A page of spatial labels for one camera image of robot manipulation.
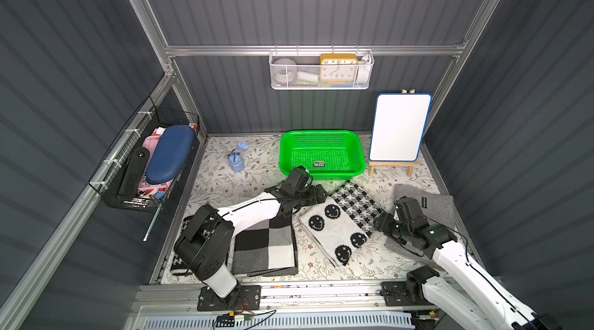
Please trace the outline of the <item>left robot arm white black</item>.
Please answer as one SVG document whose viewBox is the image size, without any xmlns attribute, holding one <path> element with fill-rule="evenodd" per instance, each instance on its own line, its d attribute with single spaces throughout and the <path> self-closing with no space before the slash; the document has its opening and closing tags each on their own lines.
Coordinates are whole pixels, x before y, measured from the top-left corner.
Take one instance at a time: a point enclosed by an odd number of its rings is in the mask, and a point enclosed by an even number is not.
<svg viewBox="0 0 594 330">
<path fill-rule="evenodd" d="M 175 254 L 219 299 L 233 302 L 240 284 L 225 263 L 232 239 L 257 223 L 289 218 L 303 207 L 324 203 L 326 190 L 312 182 L 309 171 L 299 166 L 286 180 L 248 201 L 220 209 L 201 206 L 174 244 Z"/>
</svg>

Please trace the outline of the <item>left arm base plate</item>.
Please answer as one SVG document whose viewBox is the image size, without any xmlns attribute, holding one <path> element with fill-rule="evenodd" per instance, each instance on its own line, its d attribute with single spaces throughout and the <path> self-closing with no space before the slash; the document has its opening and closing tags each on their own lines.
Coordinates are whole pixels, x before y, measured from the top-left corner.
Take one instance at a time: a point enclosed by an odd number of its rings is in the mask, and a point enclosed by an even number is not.
<svg viewBox="0 0 594 330">
<path fill-rule="evenodd" d="M 262 298 L 260 285 L 238 285 L 225 297 L 217 295 L 210 287 L 200 290 L 197 311 L 255 311 Z"/>
</svg>

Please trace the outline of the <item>smiley face knitted scarf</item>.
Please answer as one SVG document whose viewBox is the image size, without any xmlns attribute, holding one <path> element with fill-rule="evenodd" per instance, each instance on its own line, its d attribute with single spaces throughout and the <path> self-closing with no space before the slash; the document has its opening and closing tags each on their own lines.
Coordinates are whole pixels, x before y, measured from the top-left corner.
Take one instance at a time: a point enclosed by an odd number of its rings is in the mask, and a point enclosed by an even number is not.
<svg viewBox="0 0 594 330">
<path fill-rule="evenodd" d="M 383 212 L 367 191 L 347 181 L 299 221 L 331 264 L 341 268 L 376 232 L 374 220 Z"/>
</svg>

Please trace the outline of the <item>black white houndstooth scarf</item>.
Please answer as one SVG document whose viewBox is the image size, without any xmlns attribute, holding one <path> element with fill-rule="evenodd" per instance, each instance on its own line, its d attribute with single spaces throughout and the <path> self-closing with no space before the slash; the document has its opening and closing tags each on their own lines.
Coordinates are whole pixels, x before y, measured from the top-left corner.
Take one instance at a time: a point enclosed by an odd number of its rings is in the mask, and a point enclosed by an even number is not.
<svg viewBox="0 0 594 330">
<path fill-rule="evenodd" d="M 184 231 L 186 229 L 187 225 L 190 223 L 190 220 L 192 220 L 192 218 L 192 216 L 186 216 L 183 218 L 182 224 L 180 226 L 181 231 Z M 170 274 L 176 277 L 187 277 L 191 275 L 188 266 L 183 262 L 179 254 L 176 252 L 174 252 L 173 255 Z"/>
</svg>

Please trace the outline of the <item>black grey checkered scarf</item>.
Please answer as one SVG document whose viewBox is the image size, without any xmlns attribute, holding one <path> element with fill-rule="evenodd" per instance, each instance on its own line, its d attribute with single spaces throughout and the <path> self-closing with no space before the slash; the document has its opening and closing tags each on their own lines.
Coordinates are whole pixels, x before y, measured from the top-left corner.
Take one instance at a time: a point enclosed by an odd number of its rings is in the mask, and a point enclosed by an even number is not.
<svg viewBox="0 0 594 330">
<path fill-rule="evenodd" d="M 290 216 L 250 226 L 235 237 L 231 272 L 249 277 L 295 275 L 298 252 Z"/>
</svg>

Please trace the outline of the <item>grey felt scarf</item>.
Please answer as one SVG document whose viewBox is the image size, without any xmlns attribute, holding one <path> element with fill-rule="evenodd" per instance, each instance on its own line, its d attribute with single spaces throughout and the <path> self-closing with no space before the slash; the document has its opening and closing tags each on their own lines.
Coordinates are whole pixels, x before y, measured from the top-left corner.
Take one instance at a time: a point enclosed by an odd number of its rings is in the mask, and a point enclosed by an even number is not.
<svg viewBox="0 0 594 330">
<path fill-rule="evenodd" d="M 429 219 L 430 224 L 441 223 L 444 226 L 456 229 L 455 204 L 451 195 L 433 194 L 414 186 L 397 184 L 394 187 L 392 196 L 393 203 L 402 197 L 416 199 L 421 206 L 423 215 Z M 388 251 L 400 254 L 407 259 L 414 260 L 414 268 L 417 268 L 417 266 L 420 265 L 428 265 L 436 270 L 441 269 L 440 266 L 428 259 L 427 256 L 417 257 L 413 253 L 407 252 L 390 237 L 388 237 L 385 242 L 385 248 Z"/>
</svg>

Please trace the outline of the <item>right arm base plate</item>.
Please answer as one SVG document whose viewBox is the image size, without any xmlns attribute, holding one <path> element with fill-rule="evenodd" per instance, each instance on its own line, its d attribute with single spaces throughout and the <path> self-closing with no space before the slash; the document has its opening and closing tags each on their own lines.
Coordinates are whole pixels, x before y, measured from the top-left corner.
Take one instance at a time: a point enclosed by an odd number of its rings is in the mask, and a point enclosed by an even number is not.
<svg viewBox="0 0 594 330">
<path fill-rule="evenodd" d="M 426 300 L 422 293 L 422 285 L 412 281 L 383 281 L 379 294 L 387 307 L 436 307 Z"/>
</svg>

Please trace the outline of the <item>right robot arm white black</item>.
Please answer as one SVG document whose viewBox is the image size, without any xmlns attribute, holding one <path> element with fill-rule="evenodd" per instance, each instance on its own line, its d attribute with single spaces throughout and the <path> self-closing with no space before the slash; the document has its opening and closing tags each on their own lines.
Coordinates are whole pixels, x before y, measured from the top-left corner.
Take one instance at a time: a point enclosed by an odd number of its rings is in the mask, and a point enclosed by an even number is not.
<svg viewBox="0 0 594 330">
<path fill-rule="evenodd" d="M 382 212 L 374 228 L 402 247 L 412 245 L 461 286 L 452 288 L 440 273 L 425 265 L 410 271 L 401 290 L 382 291 L 385 298 L 428 302 L 465 329 L 559 329 L 549 314 L 538 314 L 517 299 L 470 256 L 467 239 L 441 223 L 431 223 L 416 199 L 394 202 L 394 213 Z"/>
</svg>

